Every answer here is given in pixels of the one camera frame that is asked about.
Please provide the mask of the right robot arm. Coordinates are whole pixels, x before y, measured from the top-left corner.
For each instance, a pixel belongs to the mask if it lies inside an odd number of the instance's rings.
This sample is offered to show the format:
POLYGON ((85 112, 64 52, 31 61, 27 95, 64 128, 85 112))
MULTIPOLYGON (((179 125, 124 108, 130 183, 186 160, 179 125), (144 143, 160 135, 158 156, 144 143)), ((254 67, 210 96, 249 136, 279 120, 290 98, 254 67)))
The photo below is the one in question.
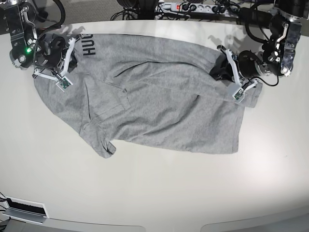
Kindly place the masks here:
POLYGON ((74 54, 69 54, 68 40, 51 32, 60 29, 65 21, 65 8, 61 1, 54 3, 60 10, 60 20, 47 28, 38 28, 39 22, 47 20, 47 12, 39 10, 35 1, 2 0, 5 27, 10 34, 12 49, 10 58, 17 68, 27 69, 33 66, 39 70, 60 73, 68 61, 68 71, 77 67, 74 54))

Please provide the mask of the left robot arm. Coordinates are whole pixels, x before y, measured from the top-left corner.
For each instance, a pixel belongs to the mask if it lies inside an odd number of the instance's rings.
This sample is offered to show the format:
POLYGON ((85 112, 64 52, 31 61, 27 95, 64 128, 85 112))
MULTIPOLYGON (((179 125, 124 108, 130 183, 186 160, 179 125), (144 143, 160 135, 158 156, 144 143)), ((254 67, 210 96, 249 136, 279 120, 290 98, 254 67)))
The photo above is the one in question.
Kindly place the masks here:
POLYGON ((262 15, 258 7, 264 4, 267 1, 258 0, 243 17, 247 35, 262 45, 262 51, 245 50, 235 54, 222 45, 218 46, 222 54, 210 71, 212 78, 228 80, 247 89, 267 74, 277 77, 290 75, 301 36, 300 21, 309 17, 309 2, 276 0, 274 11, 262 15))

